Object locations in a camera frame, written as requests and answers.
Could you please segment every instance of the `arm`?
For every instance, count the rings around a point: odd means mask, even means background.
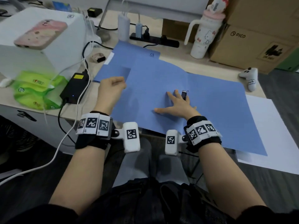
[[[123,77],[102,80],[94,110],[110,115],[125,87]],[[100,148],[87,146],[76,150],[49,203],[81,214],[100,196],[104,157],[105,151]]]
[[[157,113],[169,113],[189,120],[200,116],[196,108],[190,106],[188,96],[184,101],[175,90],[175,95],[167,92],[173,101],[172,107],[155,108]],[[226,153],[219,143],[209,143],[198,150],[207,188],[219,208],[233,218],[237,218],[245,209],[265,203],[245,174]]]

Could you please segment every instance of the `phone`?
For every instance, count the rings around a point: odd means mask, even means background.
[[[187,91],[183,90],[181,96],[184,100],[186,100]]]
[[[18,37],[13,43],[18,47],[42,50],[68,27],[66,22],[43,20]]]

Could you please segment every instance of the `wooden desk surface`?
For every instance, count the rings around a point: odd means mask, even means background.
[[[118,25],[117,15],[118,12],[116,11],[108,11],[104,19],[104,22],[102,24],[102,27],[110,28],[110,29],[117,28]],[[129,13],[128,17],[131,19],[131,23],[136,23],[138,21],[137,14]],[[162,22],[163,22],[162,19],[153,19],[147,16],[140,16],[140,20],[143,25],[147,25],[149,27],[150,34],[152,36],[159,36],[159,37],[161,36]],[[135,32],[135,26],[133,25],[131,25],[130,28],[130,33],[132,32]],[[103,43],[103,45],[113,48],[118,42],[118,32],[110,31],[109,33],[111,39],[108,42]],[[129,42],[138,46],[144,46],[148,44],[146,42],[133,41],[133,40],[130,40]],[[164,60],[169,63],[172,63],[178,67],[181,67],[183,70],[187,72],[211,76],[211,77],[225,79],[234,82],[241,82],[244,84],[244,87],[246,89],[246,94],[263,97],[263,98],[266,97],[259,83],[257,84],[257,89],[254,92],[249,92],[247,90],[246,81],[238,78],[238,73],[242,71],[241,69],[211,62],[207,57],[198,60],[190,56],[190,51],[192,48],[191,43],[188,43],[188,45],[184,46],[184,43],[180,41],[179,48],[172,48],[172,47],[166,47],[160,45],[147,47],[147,48],[159,51],[161,53],[160,60]],[[94,48],[92,53],[97,53],[97,52],[101,52],[107,57],[110,54],[111,50],[102,47]],[[103,62],[99,64],[93,63],[90,61],[90,56],[88,57],[88,64],[89,64],[90,74],[92,78],[94,78],[97,72],[102,67]],[[84,67],[82,65],[79,69],[79,72],[83,70]],[[92,111],[92,109],[94,108],[97,99],[98,86],[99,83],[91,82],[83,99],[81,100],[81,103],[79,104],[78,118],[80,118],[82,113],[88,113]],[[6,106],[11,106],[11,107],[21,108],[26,110],[33,110],[20,105],[17,101],[14,100],[12,88],[0,88],[0,105],[6,105]],[[58,116],[58,111],[59,110],[47,110],[46,113],[49,115]],[[67,104],[62,110],[61,117],[66,119],[76,119],[76,105]]]

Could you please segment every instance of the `white box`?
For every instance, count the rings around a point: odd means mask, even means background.
[[[45,19],[66,22],[68,27],[43,50],[20,48],[13,43]],[[82,60],[86,33],[82,14],[27,8],[0,22],[0,72],[11,79],[15,79],[21,71],[58,74]],[[80,64],[64,70],[60,75],[69,80]]]

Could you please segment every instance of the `pink lid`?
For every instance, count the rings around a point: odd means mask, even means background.
[[[225,14],[224,13],[215,13],[212,14],[209,10],[204,11],[204,15],[208,18],[211,18],[213,20],[224,20]]]

